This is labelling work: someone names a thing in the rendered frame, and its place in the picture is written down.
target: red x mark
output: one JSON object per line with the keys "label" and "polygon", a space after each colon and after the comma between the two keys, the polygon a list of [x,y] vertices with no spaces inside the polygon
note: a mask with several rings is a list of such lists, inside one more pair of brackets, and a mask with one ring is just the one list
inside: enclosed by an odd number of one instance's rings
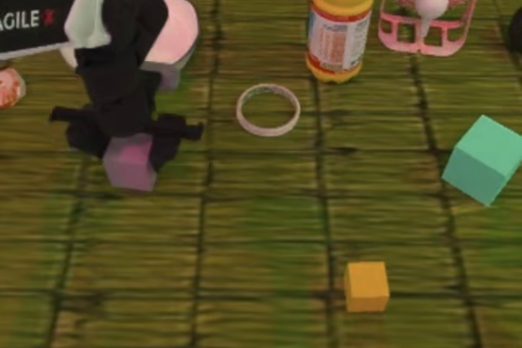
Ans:
{"label": "red x mark", "polygon": [[55,11],[56,10],[45,10],[43,12],[43,24],[45,26],[55,23]]}

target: fan stand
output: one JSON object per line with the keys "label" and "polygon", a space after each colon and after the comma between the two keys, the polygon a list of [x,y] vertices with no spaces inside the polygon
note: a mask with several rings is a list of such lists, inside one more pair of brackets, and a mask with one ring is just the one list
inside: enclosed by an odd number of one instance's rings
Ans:
{"label": "fan stand", "polygon": [[[464,42],[466,42],[467,34],[471,26],[473,11],[475,10],[477,0],[470,0],[464,15],[460,20],[433,20],[431,28],[440,29],[441,45],[427,45],[421,36],[421,23],[419,18],[411,16],[399,16],[384,11],[386,0],[381,0],[380,18],[378,22],[378,37],[383,45],[392,50],[399,52],[417,53],[433,56],[451,56],[459,51]],[[383,21],[391,25],[391,32],[386,33],[383,30]],[[398,40],[399,25],[413,25],[415,28],[415,42],[402,42]],[[464,28],[462,35],[455,41],[449,40],[449,31]]]}

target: pink cube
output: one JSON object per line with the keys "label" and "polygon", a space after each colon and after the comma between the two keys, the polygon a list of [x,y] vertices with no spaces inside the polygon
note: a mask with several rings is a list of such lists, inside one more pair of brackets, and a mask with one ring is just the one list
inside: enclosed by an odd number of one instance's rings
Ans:
{"label": "pink cube", "polygon": [[104,155],[105,173],[114,187],[150,192],[156,183],[156,171],[148,162],[153,137],[135,134],[112,138]]}

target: wooden floor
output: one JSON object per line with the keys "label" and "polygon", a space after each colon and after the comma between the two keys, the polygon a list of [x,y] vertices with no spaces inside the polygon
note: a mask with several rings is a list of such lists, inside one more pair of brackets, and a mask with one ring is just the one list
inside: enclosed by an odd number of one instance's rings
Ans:
{"label": "wooden floor", "polygon": [[[0,348],[520,348],[522,175],[486,209],[440,180],[487,114],[522,132],[521,0],[480,0],[446,59],[385,50],[327,86],[304,63],[308,0],[191,0],[201,42],[162,110],[204,121],[153,194],[112,189],[69,152],[54,105],[86,102],[58,53],[21,59],[28,95],[0,113]],[[238,95],[289,87],[289,134],[242,131]],[[259,97],[260,125],[290,115]],[[382,315],[347,315],[348,261],[384,260]]]}

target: bracelet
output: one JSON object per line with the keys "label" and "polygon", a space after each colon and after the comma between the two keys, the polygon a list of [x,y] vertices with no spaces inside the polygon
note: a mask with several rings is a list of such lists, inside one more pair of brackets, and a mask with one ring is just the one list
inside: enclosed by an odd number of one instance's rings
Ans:
{"label": "bracelet", "polygon": [[[277,128],[263,128],[261,126],[255,126],[251,122],[247,121],[245,116],[243,115],[243,105],[246,101],[248,101],[250,98],[252,98],[254,95],[257,94],[265,94],[265,93],[272,93],[277,95],[282,95],[286,99],[290,101],[292,106],[294,106],[295,113],[294,116],[283,126],[278,126]],[[247,132],[250,132],[251,134],[255,134],[257,136],[263,136],[265,138],[270,137],[276,137],[281,136],[283,134],[286,134],[290,132],[295,125],[297,124],[297,121],[299,119],[299,116],[301,115],[301,104],[299,103],[299,100],[295,96],[295,94],[288,90],[284,86],[274,85],[274,84],[268,84],[268,83],[262,83],[259,85],[252,86],[251,88],[247,89],[239,99],[237,100],[237,106],[236,106],[236,118],[239,121],[239,124],[241,127],[246,130]]]}

